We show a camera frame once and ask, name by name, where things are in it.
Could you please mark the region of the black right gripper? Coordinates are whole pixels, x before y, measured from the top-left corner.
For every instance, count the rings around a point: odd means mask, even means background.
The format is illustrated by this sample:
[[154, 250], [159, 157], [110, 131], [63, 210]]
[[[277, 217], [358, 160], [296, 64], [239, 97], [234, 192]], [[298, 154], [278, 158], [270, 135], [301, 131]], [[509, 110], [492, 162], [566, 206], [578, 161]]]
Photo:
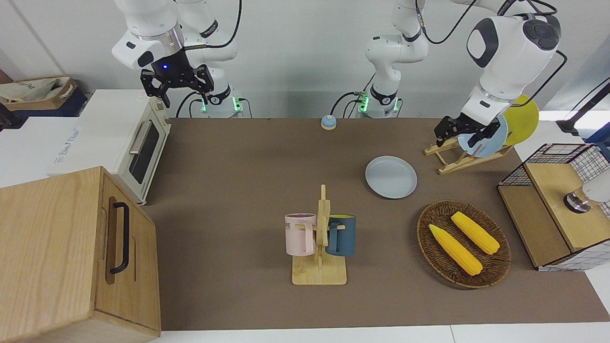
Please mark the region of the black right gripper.
[[194, 72], [184, 48], [178, 52], [153, 61], [154, 71], [141, 71], [140, 81], [148, 97], [160, 99], [166, 108], [170, 100], [166, 95], [168, 89], [194, 86], [194, 73], [198, 80], [197, 91], [202, 102], [202, 111], [207, 111], [207, 94], [214, 90], [214, 79], [207, 66], [199, 66]]

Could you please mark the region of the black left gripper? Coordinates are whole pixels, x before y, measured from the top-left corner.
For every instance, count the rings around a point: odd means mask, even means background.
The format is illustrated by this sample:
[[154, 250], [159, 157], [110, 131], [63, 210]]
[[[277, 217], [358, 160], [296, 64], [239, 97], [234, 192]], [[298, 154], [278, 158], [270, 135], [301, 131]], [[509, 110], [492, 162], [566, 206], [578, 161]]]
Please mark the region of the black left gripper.
[[470, 148], [472, 148], [479, 141], [493, 137], [499, 127], [500, 123], [495, 119], [485, 126], [464, 113], [460, 113], [457, 118], [443, 117], [434, 128], [436, 146], [441, 147], [448, 138], [460, 134], [473, 134], [470, 137]]

